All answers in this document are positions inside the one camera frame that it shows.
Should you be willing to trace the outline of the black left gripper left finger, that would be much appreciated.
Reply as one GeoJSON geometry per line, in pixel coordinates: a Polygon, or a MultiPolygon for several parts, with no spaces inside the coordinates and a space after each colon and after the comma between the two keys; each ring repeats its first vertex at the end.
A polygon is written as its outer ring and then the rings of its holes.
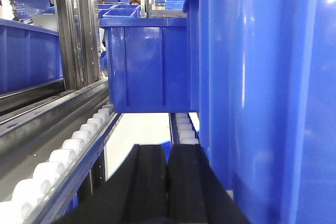
{"type": "Polygon", "coordinates": [[[134,145],[107,182],[56,222],[167,223],[163,148],[134,145]]]}

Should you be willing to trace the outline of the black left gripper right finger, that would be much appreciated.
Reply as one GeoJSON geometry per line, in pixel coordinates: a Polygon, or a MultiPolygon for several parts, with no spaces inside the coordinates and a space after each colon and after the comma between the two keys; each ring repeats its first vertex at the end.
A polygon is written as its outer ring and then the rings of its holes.
{"type": "Polygon", "coordinates": [[[168,216],[176,223],[250,223],[200,145],[174,145],[167,165],[168,216]]]}

